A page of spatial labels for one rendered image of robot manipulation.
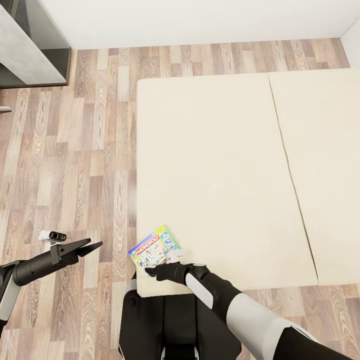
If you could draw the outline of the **board game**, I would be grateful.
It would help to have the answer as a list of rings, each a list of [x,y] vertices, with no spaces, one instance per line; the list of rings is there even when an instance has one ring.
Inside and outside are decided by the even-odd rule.
[[[163,225],[130,249],[128,253],[143,277],[146,277],[148,276],[146,268],[155,268],[165,263],[168,260],[166,255],[169,251],[180,249],[181,247],[166,225]]]

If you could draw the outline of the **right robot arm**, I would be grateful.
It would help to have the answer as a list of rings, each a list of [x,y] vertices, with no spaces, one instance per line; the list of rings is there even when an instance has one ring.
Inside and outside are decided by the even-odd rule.
[[[157,281],[187,286],[230,329],[256,360],[353,360],[272,312],[211,272],[206,264],[181,264],[184,249],[170,250],[168,260],[145,271]]]

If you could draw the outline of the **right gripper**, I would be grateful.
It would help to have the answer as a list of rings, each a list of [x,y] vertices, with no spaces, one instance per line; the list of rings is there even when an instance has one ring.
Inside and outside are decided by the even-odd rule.
[[[156,280],[159,282],[163,280],[169,280],[175,283],[179,283],[176,280],[176,270],[180,265],[183,265],[180,263],[180,261],[171,263],[164,262],[163,264],[159,264],[156,267],[146,267],[145,271],[151,277],[156,277]]]

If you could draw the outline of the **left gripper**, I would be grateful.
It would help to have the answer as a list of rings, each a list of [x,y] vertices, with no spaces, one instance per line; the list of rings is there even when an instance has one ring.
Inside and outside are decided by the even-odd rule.
[[[51,246],[49,251],[32,259],[31,272],[33,272],[33,276],[42,278],[67,265],[74,265],[79,262],[78,256],[84,257],[103,245],[101,241],[85,246],[90,242],[91,238],[88,238],[69,244],[55,244]]]

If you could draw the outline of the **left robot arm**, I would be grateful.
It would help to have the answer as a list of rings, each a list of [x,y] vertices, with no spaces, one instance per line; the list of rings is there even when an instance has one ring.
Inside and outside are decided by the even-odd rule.
[[[4,326],[9,321],[21,286],[56,272],[67,265],[74,265],[79,262],[78,256],[84,257],[103,245],[101,241],[85,246],[91,242],[91,238],[69,244],[57,243],[64,242],[66,239],[66,234],[43,230],[39,235],[39,240],[48,242],[47,249],[49,251],[29,260],[16,260],[0,266],[0,338]]]

